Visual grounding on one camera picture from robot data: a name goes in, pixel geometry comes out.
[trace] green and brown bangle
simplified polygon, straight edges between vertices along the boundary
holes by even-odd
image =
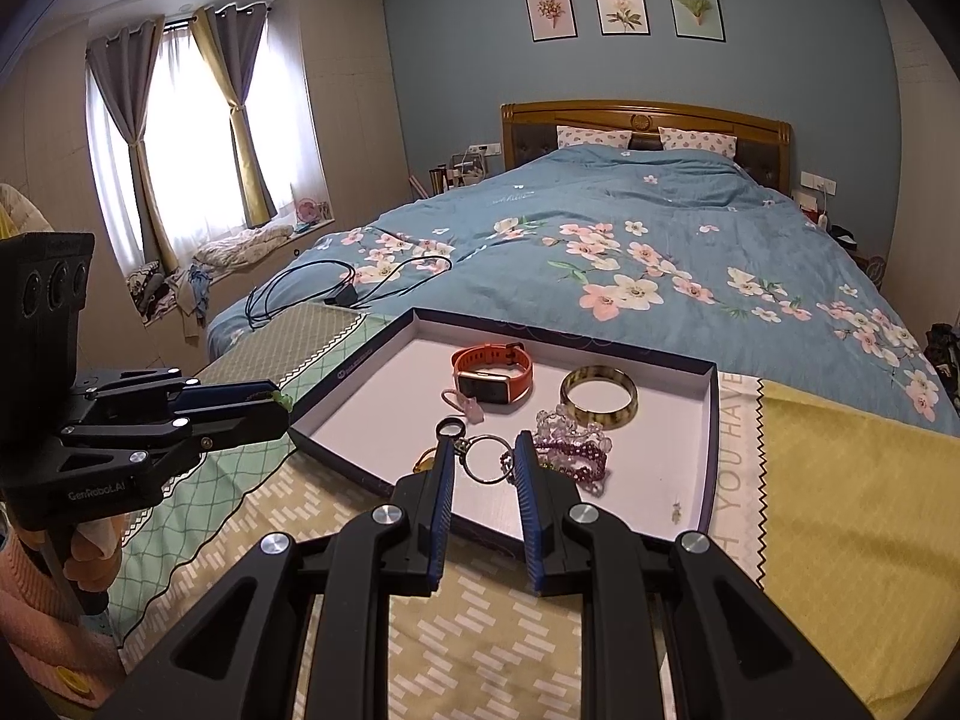
[[[596,379],[622,386],[630,395],[630,403],[615,412],[589,412],[570,400],[570,391],[575,386]],[[622,370],[609,365],[584,365],[577,370],[571,370],[563,380],[563,384],[560,384],[560,403],[563,403],[578,424],[586,427],[587,424],[596,422],[605,430],[627,424],[637,416],[637,408],[640,405],[637,401],[637,385],[634,381]]]

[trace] silver screw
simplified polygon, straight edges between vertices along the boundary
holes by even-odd
[[[373,521],[377,525],[392,525],[403,519],[403,509],[392,503],[385,503],[373,510]]]
[[[570,507],[570,519],[581,525],[589,525],[600,519],[600,512],[597,511],[597,507],[589,503],[578,503]]]
[[[709,550],[710,539],[702,533],[687,531],[680,537],[680,546],[688,552],[693,552],[694,555],[702,555]]]
[[[260,550],[267,555],[280,555],[290,547],[290,536],[286,533],[267,533],[260,540]]]

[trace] tray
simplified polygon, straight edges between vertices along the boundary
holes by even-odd
[[[440,399],[452,386],[450,356],[479,343],[522,341],[534,360],[534,385],[510,406],[484,404],[485,419],[468,436],[493,434],[513,445],[521,430],[536,429],[536,413],[553,410],[560,382],[581,365],[612,365],[637,385],[640,409],[628,424],[608,431],[608,479],[602,495],[581,490],[584,501],[623,519],[640,533],[673,539],[707,531],[717,474],[719,394],[712,362],[571,336],[462,314],[411,309],[357,349],[301,400],[290,436],[308,456],[373,493],[387,496],[435,445],[435,427],[456,415]],[[615,385],[587,382],[574,395],[581,405],[611,410],[626,394]],[[498,471],[496,442],[470,450],[470,467],[491,478]],[[512,554],[522,554],[517,492],[512,485],[480,485],[459,464],[452,528]]]

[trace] wooden headboard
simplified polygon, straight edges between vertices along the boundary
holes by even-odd
[[[507,170],[557,148],[557,125],[629,129],[632,149],[660,149],[658,127],[736,135],[736,162],[758,184],[790,194],[790,135],[787,122],[717,108],[635,100],[555,100],[509,103],[500,108]]]

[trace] blue floral duvet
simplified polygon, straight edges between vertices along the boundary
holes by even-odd
[[[398,271],[411,256],[452,268]],[[377,313],[424,306],[679,352],[960,435],[918,341],[853,260],[717,154],[564,148],[328,235],[294,266],[323,259],[353,264],[361,296],[387,295]],[[300,269],[269,308],[343,274]],[[210,359],[247,332],[241,301],[211,322]]]

